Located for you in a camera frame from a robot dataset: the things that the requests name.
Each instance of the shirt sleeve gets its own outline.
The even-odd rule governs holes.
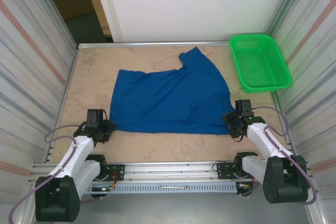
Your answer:
[[[195,47],[194,49],[180,54],[183,65],[190,70],[212,71],[217,70],[216,66]]]

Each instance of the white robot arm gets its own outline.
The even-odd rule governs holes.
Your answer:
[[[223,116],[228,124],[232,138],[247,136],[252,140],[265,161],[256,153],[238,153],[234,159],[235,172],[241,176],[251,174],[261,184],[264,195],[270,203],[304,202],[308,198],[308,182],[302,172],[288,159],[306,173],[306,160],[294,156],[272,135],[266,122],[254,116],[250,100],[236,101],[236,111]]]
[[[71,144],[59,165],[47,177],[37,179],[35,187],[58,173],[35,193],[37,221],[73,222],[79,213],[80,200],[86,189],[95,178],[106,176],[105,157],[90,155],[97,143],[109,140],[116,126],[103,119],[103,112],[104,110],[88,110],[87,120],[73,134],[76,143]]]

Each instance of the beige table surface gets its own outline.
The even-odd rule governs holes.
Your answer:
[[[179,55],[193,47],[85,48],[80,49],[70,84],[60,125],[80,124],[86,120],[87,109],[105,109],[110,102],[119,69],[157,72],[179,69]],[[219,69],[228,84],[231,103],[251,99],[252,106],[274,106],[270,93],[242,92],[227,46],[199,47]],[[269,125],[281,130],[274,111],[258,110]],[[67,128],[58,135],[72,135],[76,129]],[[284,144],[281,137],[277,139]],[[58,163],[70,146],[69,140],[55,143],[50,161]],[[231,160],[237,152],[255,151],[248,138],[236,143],[229,135],[132,133],[115,131],[108,143],[97,144],[92,153],[105,155],[108,162],[179,162]]]

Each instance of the white panel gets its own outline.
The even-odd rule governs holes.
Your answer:
[[[122,37],[112,32],[116,42],[195,41],[266,32],[282,1],[102,0],[102,4],[111,30],[119,23]]]

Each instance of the corrugated metal panel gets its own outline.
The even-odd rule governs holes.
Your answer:
[[[76,45],[49,0],[0,0],[0,222],[42,162]]]
[[[293,76],[278,92],[298,154],[336,220],[336,0],[295,0],[274,34]]]

